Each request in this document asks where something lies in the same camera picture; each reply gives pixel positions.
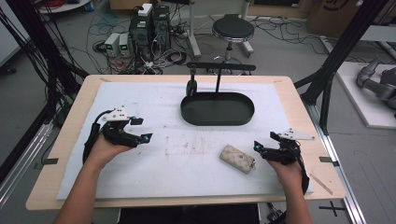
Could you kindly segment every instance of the floor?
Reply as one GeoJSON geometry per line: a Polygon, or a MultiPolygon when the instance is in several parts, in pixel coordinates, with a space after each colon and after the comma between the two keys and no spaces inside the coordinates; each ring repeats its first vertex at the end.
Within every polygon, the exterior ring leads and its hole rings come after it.
{"type": "MultiPolygon", "coordinates": [[[[122,32],[129,25],[129,14],[109,9],[106,2],[99,4],[94,12],[83,9],[56,15],[59,28],[73,57],[90,74],[108,74],[106,59],[101,54],[93,52],[92,44],[105,40],[111,27],[112,32],[122,32]]],[[[198,45],[203,56],[200,62],[210,62],[212,58],[223,55],[226,43],[211,35],[212,18],[200,17],[195,20],[198,45]]],[[[254,76],[288,76],[293,81],[300,80],[317,71],[326,60],[327,54],[317,38],[307,38],[303,43],[297,43],[297,34],[312,36],[305,30],[304,21],[259,21],[261,30],[256,28],[254,37],[249,41],[255,52],[248,58],[239,46],[233,48],[233,56],[242,63],[257,66],[254,76]],[[280,28],[284,38],[280,40],[280,28]]],[[[186,42],[181,41],[188,53],[191,53],[186,42]]],[[[350,57],[352,62],[369,62],[379,55],[384,62],[394,63],[375,43],[360,42],[350,57]]],[[[11,60],[17,68],[15,74],[8,74],[0,70],[0,146],[3,162],[8,153],[15,147],[30,123],[38,115],[45,104],[44,84],[35,74],[32,65],[22,52],[17,53],[11,60]]],[[[188,74],[185,66],[171,66],[163,69],[164,74],[188,74]]],[[[205,70],[198,70],[199,75],[208,75],[205,70]]],[[[332,143],[340,158],[349,183],[355,193],[359,206],[364,214],[366,223],[395,223],[396,222],[396,138],[395,131],[366,128],[358,112],[337,78],[332,87],[332,99],[329,113],[329,128],[332,143]]],[[[15,188],[6,204],[0,210],[0,223],[51,223],[57,211],[28,211],[25,202],[37,179],[40,170],[35,168],[41,157],[48,154],[47,148],[56,138],[59,128],[55,128],[28,169],[23,179],[15,188]]],[[[315,223],[350,223],[347,212],[343,210],[342,201],[314,201],[308,202],[311,215],[315,223]]],[[[262,223],[267,223],[265,217],[268,209],[260,204],[262,209],[262,223]]],[[[275,207],[285,210],[285,204],[275,203],[275,207]]],[[[116,223],[118,209],[96,209],[94,223],[116,223]]]]}

